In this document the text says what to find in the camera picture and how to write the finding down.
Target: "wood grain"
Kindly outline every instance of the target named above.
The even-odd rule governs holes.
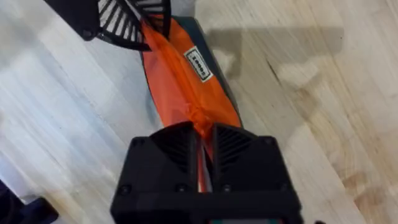
[[[398,220],[398,3],[174,0],[245,127],[275,136],[307,223]],[[0,178],[59,223],[112,223],[129,141],[162,127],[137,52],[82,41],[41,0],[0,1]]]

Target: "black 3d-printed part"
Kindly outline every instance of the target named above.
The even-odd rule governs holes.
[[[0,181],[1,224],[50,224],[57,218],[57,211],[44,198],[38,198],[24,205]]]
[[[83,39],[95,37],[120,47],[150,50],[141,21],[165,37],[171,23],[170,0],[45,0]]]
[[[213,133],[214,191],[208,193],[197,192],[201,140],[192,123],[134,138],[111,207],[115,222],[204,224],[276,218],[301,224],[299,198],[276,140],[221,124]]]

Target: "black vent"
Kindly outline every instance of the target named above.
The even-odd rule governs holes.
[[[121,47],[149,50],[141,20],[166,37],[170,29],[169,0],[98,0],[100,39]]]
[[[182,123],[156,132],[150,138],[157,147],[166,154],[177,167],[188,173],[192,142],[192,124]]]
[[[231,127],[219,126],[216,129],[218,144],[218,161],[220,171],[225,173],[229,167],[233,166],[252,143],[251,135],[244,135]]]

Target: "white label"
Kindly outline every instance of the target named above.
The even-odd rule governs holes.
[[[192,68],[197,73],[202,82],[209,80],[213,76],[212,72],[207,67],[205,60],[201,56],[198,47],[192,47],[184,54],[184,56],[191,63]]]

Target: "orange fabric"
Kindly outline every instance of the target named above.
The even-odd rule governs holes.
[[[202,82],[184,53],[194,47],[189,35],[172,19],[170,37],[142,23],[151,52],[143,52],[150,92],[164,126],[192,121],[213,159],[213,123],[240,127],[239,116],[215,76]],[[198,149],[198,182],[206,192],[201,149]]]

